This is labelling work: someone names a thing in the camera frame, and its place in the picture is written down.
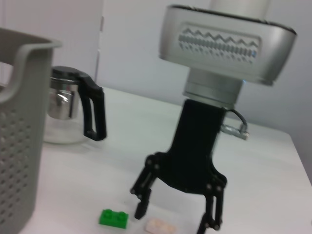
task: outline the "black teapot handle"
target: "black teapot handle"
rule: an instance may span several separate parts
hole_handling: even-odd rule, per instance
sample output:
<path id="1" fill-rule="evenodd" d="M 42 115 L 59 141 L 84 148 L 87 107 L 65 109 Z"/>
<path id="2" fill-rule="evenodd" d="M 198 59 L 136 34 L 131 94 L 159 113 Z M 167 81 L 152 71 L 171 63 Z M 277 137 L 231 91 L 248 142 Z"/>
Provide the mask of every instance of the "black teapot handle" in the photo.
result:
<path id="1" fill-rule="evenodd" d="M 78 79 L 80 80 L 78 92 L 81 98 L 84 115 L 84 135 L 95 141 L 103 140 L 107 137 L 103 89 L 96 85 L 86 73 L 80 73 Z M 90 99 L 94 107 L 96 132 L 92 128 Z"/>

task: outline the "cable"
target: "cable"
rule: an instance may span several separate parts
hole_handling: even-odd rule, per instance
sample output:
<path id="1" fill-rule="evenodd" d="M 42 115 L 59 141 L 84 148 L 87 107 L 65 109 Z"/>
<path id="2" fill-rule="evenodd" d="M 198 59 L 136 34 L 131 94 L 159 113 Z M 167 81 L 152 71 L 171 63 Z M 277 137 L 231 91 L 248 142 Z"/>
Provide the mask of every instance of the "cable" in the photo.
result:
<path id="1" fill-rule="evenodd" d="M 240 126 L 239 131 L 240 132 L 246 132 L 248 124 L 247 124 L 247 121 L 245 120 L 245 118 L 240 114 L 240 112 L 238 112 L 234 109 L 228 110 L 228 112 L 233 112 L 235 115 L 237 115 L 242 120 L 243 124 Z"/>

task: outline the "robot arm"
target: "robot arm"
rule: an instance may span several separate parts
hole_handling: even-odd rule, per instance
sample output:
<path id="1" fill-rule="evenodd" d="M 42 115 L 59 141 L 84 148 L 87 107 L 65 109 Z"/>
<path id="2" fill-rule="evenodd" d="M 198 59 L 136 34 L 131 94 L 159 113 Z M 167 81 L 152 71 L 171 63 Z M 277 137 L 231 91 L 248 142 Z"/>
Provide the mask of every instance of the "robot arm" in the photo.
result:
<path id="1" fill-rule="evenodd" d="M 206 197 L 197 234 L 207 228 L 219 230 L 227 179 L 212 161 L 217 136 L 223 131 L 248 137 L 245 119 L 233 110 L 242 84 L 246 80 L 273 85 L 296 38 L 293 29 L 261 20 L 269 1 L 212 0 L 213 11 L 168 7 L 160 58 L 190 67 L 184 89 L 190 99 L 184 103 L 171 148 L 147 157 L 131 189 L 140 199 L 135 218 L 145 215 L 151 187 L 159 178 L 172 188 Z M 243 121 L 239 130 L 223 125 L 227 111 Z"/>

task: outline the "white wall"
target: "white wall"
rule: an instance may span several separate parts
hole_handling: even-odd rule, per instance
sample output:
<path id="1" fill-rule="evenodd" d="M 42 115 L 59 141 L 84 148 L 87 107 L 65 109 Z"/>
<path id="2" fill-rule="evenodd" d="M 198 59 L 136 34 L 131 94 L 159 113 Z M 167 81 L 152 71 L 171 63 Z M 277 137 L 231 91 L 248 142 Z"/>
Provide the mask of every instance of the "white wall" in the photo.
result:
<path id="1" fill-rule="evenodd" d="M 5 3 L 3 26 L 62 41 L 53 64 L 72 66 L 94 76 L 103 0 L 0 1 Z M 4 73 L 2 81 L 6 82 L 8 70 Z"/>
<path id="2" fill-rule="evenodd" d="M 188 68 L 158 58 L 165 7 L 207 8 L 208 0 L 106 0 L 99 84 L 181 104 Z M 237 110 L 249 122 L 289 133 L 312 179 L 312 1 L 272 0 L 267 19 L 293 27 L 298 40 L 274 87 L 248 83 Z"/>

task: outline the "teapot lid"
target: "teapot lid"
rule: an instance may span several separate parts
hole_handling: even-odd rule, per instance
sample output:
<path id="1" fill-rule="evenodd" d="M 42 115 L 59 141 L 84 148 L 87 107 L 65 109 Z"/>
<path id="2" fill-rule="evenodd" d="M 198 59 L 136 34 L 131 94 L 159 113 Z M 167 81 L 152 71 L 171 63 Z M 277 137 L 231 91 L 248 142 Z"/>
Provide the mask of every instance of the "teapot lid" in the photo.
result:
<path id="1" fill-rule="evenodd" d="M 76 68 L 54 66 L 52 68 L 51 81 L 63 84 L 79 84 L 79 77 L 83 73 Z"/>

